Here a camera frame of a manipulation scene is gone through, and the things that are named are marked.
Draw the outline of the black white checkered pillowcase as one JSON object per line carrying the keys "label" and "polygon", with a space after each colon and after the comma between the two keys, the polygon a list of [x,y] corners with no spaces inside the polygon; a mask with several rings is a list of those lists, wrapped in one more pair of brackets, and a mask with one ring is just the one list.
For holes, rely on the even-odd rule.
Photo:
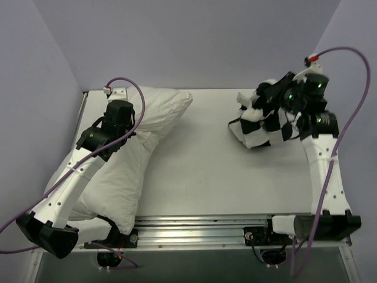
{"label": "black white checkered pillowcase", "polygon": [[238,117],[228,122],[228,128],[246,148],[268,147],[299,137],[287,112],[266,103],[262,90],[275,84],[275,79],[264,80],[250,94],[239,92]]}

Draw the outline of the white pillow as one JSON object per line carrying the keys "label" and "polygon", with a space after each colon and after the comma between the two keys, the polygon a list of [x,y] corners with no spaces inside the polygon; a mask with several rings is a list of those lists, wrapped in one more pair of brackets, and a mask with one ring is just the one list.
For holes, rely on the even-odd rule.
{"label": "white pillow", "polygon": [[69,219],[83,221],[96,216],[113,221],[128,235],[134,227],[138,201],[149,159],[159,142],[169,134],[193,101],[187,90],[142,86],[126,88],[128,101],[136,116],[145,113],[136,134],[113,153],[109,161],[92,177],[76,201]]}

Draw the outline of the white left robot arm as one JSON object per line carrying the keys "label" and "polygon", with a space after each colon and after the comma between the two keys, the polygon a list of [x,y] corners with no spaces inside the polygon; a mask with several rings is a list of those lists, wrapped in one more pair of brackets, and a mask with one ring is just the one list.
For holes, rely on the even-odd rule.
{"label": "white left robot arm", "polygon": [[53,191],[15,221],[30,242],[58,259],[65,258],[82,243],[99,241],[112,247],[118,242],[114,222],[102,217],[71,221],[69,215],[92,177],[134,134],[134,125],[133,105],[113,100],[104,115],[83,131]]}

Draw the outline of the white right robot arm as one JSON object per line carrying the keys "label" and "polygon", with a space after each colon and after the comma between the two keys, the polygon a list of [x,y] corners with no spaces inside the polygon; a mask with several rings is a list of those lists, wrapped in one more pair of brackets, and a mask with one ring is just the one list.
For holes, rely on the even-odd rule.
{"label": "white right robot arm", "polygon": [[338,161],[340,131],[324,98],[329,79],[313,71],[287,76],[267,91],[271,102],[295,116],[295,126],[309,164],[312,206],[309,215],[277,215],[262,227],[262,238],[283,235],[310,241],[341,241],[361,227],[345,196]]}

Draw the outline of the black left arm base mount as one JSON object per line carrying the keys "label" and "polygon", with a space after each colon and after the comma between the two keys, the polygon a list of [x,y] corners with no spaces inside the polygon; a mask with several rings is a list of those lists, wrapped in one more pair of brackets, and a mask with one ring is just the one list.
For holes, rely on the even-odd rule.
{"label": "black left arm base mount", "polygon": [[138,246],[138,230],[133,229],[129,235],[125,235],[118,229],[112,228],[105,240],[85,243],[84,248],[94,249],[95,243],[109,248],[136,248]]}

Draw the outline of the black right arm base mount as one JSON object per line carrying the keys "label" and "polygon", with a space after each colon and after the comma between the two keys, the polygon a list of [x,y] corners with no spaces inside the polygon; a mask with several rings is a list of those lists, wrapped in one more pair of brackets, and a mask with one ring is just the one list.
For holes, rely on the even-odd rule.
{"label": "black right arm base mount", "polygon": [[243,228],[246,246],[285,246],[291,245],[292,239],[287,235],[274,233],[270,228],[250,226]]}

